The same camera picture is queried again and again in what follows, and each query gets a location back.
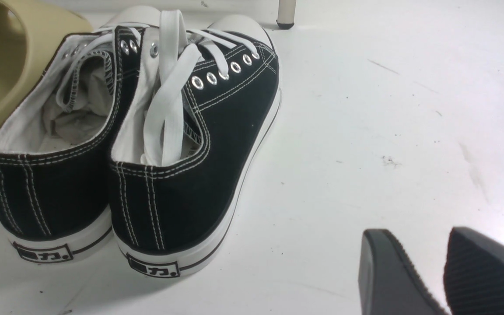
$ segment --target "beige slide sandal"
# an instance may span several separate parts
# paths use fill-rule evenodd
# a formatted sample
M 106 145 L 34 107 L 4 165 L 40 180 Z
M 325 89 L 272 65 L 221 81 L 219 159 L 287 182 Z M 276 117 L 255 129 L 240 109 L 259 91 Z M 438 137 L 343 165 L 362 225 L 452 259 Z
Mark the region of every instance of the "beige slide sandal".
M 38 0 L 0 0 L 0 126 L 40 79 L 65 35 L 90 32 L 81 16 Z

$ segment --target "heel label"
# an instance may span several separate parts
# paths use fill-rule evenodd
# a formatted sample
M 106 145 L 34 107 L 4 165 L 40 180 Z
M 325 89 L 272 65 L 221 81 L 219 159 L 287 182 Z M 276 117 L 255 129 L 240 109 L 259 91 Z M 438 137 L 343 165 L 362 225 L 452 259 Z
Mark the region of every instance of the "heel label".
M 14 242 L 13 247 L 22 259 L 31 263 L 63 263 L 74 259 L 67 244 L 49 249 L 34 249 Z
M 180 269 L 178 268 L 177 261 L 172 263 L 148 263 L 135 259 L 130 254 L 128 254 L 126 258 L 128 258 L 129 266 L 132 267 L 132 269 L 146 276 L 154 278 L 180 277 Z

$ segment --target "white floor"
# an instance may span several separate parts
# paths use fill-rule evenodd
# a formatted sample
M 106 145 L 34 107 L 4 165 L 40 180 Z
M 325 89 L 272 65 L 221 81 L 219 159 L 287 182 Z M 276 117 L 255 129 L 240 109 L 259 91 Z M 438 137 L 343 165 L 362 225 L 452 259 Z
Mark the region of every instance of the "white floor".
M 188 24 L 232 11 L 275 29 L 275 0 L 194 2 Z M 135 273 L 114 242 L 30 265 L 0 227 L 0 315 L 357 315 L 367 228 L 396 234 L 446 305 L 450 229 L 504 243 L 504 1 L 299 0 L 270 35 L 282 110 L 216 259 L 178 281 Z

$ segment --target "low-top sneaker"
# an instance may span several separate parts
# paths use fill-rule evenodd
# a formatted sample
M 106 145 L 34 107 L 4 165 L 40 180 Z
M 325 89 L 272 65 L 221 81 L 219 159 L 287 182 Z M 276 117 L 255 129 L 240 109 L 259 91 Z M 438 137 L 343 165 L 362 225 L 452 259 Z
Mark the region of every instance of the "low-top sneaker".
M 66 36 L 0 128 L 0 221 L 22 259 L 79 260 L 112 236 L 106 156 L 136 90 L 147 26 Z
M 119 247 L 150 277 L 208 264 L 280 106 L 279 62 L 246 16 L 185 30 L 179 11 L 142 37 L 140 80 L 110 156 Z

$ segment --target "metal eyelet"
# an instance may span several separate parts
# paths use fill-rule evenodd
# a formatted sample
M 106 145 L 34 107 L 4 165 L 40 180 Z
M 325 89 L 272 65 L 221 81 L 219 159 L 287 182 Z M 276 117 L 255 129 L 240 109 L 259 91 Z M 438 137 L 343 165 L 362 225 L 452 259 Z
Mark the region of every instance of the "metal eyelet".
M 128 48 L 128 43 L 122 40 L 120 42 L 120 48 L 124 51 L 124 54 L 129 55 L 130 54 L 130 49 Z
M 138 47 L 137 47 L 137 44 L 135 44 L 134 41 L 130 40 L 129 47 L 132 48 L 133 52 L 137 54 Z
M 200 79 L 200 77 L 193 76 L 192 84 L 194 85 L 194 88 L 197 88 L 198 90 L 203 90 L 203 81 L 202 79 Z
M 87 44 L 79 45 L 75 48 L 75 50 L 71 53 L 72 56 L 75 56 L 78 52 L 80 52 L 83 48 L 85 48 Z
M 242 68 L 240 67 L 240 64 L 236 62 L 231 62 L 231 69 L 234 71 L 234 73 L 239 74 L 242 71 Z
M 207 72 L 207 80 L 211 83 L 211 85 L 217 85 L 217 77 L 215 74 L 212 74 L 211 72 Z
M 250 59 L 250 56 L 247 54 L 242 55 L 242 61 L 244 61 L 244 64 L 247 66 L 252 66 L 252 59 Z
M 223 79 L 223 80 L 225 80 L 225 81 L 227 81 L 227 80 L 228 80 L 228 78 L 229 78 L 228 73 L 227 73 L 227 75 L 225 76 L 225 75 L 223 75 L 220 71 L 219 71 L 219 77 L 220 77 L 220 78 L 222 78 L 222 79 Z
M 150 56 L 153 58 L 158 56 L 158 44 L 156 42 L 150 45 Z

